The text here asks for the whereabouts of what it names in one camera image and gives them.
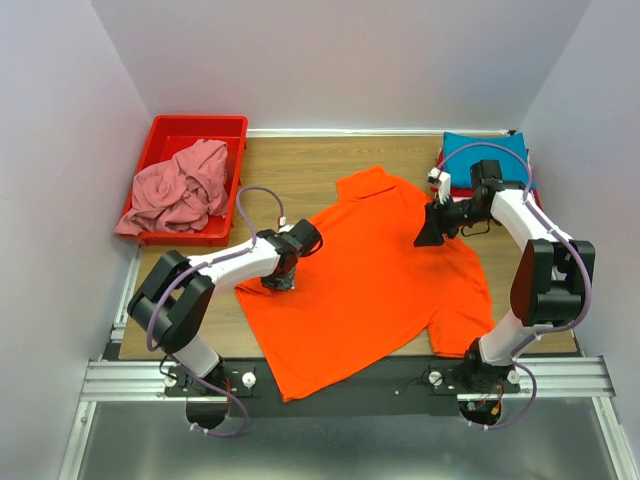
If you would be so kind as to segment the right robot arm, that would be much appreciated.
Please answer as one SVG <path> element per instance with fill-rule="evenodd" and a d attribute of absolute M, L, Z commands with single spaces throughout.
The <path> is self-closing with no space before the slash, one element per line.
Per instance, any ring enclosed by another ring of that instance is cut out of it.
<path fill-rule="evenodd" d="M 515 362 L 534 341 L 580 323 L 591 303 L 596 255 L 591 242 L 575 240 L 551 222 L 528 185 L 504 179 L 498 161 L 482 160 L 470 174 L 471 196 L 456 201 L 450 175 L 442 168 L 429 172 L 435 197 L 425 206 L 415 246 L 440 247 L 466 227 L 496 223 L 511 235 L 521 258 L 504 318 L 472 342 L 460 364 L 430 372 L 434 389 L 452 394 L 516 384 Z"/>

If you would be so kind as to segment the red plastic bin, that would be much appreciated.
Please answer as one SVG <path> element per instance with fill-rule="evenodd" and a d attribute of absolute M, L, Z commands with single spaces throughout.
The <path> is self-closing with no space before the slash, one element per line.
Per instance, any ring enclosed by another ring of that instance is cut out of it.
<path fill-rule="evenodd" d="M 141 233 L 119 235 L 141 245 L 225 246 L 233 227 L 235 197 L 241 185 L 240 173 L 246 149 L 248 120 L 244 116 L 160 115 L 152 123 L 134 176 L 144 168 L 172 158 L 197 140 L 220 140 L 227 144 L 227 216 L 212 216 L 203 230 L 195 233 Z M 132 187 L 122 216 L 132 206 Z"/>

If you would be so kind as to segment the aluminium rail frame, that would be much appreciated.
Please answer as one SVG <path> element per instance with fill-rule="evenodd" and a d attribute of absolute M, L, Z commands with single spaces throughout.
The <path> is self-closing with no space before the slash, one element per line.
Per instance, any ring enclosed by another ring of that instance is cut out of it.
<path fill-rule="evenodd" d="M 249 416 L 241 402 L 222 438 L 187 415 L 219 413 L 220 396 L 171 388 L 163 359 L 119 358 L 133 325 L 118 318 L 105 354 L 88 364 L 63 459 L 64 479 L 634 479 L 605 360 L 544 338 L 520 359 L 520 391 L 497 427 L 460 414 Z"/>

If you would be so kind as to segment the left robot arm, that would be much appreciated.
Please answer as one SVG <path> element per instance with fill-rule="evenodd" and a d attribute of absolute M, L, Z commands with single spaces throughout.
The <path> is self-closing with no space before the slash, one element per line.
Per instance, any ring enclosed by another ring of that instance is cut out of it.
<path fill-rule="evenodd" d="M 210 255 L 188 258 L 171 250 L 133 294 L 127 313 L 145 331 L 148 350 L 162 350 L 186 368 L 187 382 L 197 393 L 212 394 L 225 382 L 223 360 L 200 328 L 214 295 L 252 279 L 271 291 L 289 291 L 299 260 L 322 246 L 319 230 L 300 220 L 278 231 L 255 232 L 246 242 Z"/>

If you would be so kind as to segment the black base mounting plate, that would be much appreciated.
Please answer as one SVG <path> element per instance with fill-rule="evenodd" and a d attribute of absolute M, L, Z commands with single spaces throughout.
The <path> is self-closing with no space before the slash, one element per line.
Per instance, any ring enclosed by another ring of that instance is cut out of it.
<path fill-rule="evenodd" d="M 235 395 L 253 419 L 470 414 L 477 423 L 494 424 L 492 410 L 506 394 L 520 391 L 513 367 L 469 367 L 459 359 L 434 356 L 390 356 L 289 402 L 263 358 L 229 359 L 208 381 Z"/>

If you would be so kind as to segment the orange t-shirt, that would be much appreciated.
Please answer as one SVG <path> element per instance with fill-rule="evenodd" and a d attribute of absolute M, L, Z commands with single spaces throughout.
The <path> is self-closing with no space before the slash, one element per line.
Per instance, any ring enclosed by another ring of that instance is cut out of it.
<path fill-rule="evenodd" d="M 300 260 L 292 290 L 253 279 L 236 298 L 284 401 L 299 400 L 395 352 L 421 333 L 459 358 L 494 325 L 481 262 L 460 240 L 414 246 L 427 195 L 375 166 L 342 178 L 316 214 L 324 243 Z"/>

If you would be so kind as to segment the blue folded t-shirt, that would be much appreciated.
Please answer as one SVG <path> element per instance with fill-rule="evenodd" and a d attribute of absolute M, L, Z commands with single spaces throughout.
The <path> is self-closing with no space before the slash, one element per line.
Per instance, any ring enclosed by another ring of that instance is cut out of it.
<path fill-rule="evenodd" d="M 452 186 L 459 189 L 471 189 L 471 167 L 482 160 L 497 160 L 500 163 L 504 180 L 519 181 L 527 184 L 529 176 L 524 165 L 508 151 L 527 159 L 527 147 L 522 133 L 501 138 L 475 138 L 445 132 L 442 154 L 446 158 L 462 148 L 444 166 L 450 174 Z"/>

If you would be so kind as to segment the dusty pink crumpled t-shirt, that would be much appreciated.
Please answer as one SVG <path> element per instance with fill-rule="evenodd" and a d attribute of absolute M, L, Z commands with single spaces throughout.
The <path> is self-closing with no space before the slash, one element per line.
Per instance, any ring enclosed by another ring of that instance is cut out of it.
<path fill-rule="evenodd" d="M 171 159 L 137 173 L 132 185 L 132 206 L 115 232 L 195 233 L 212 216 L 227 216 L 227 144 L 199 139 Z"/>

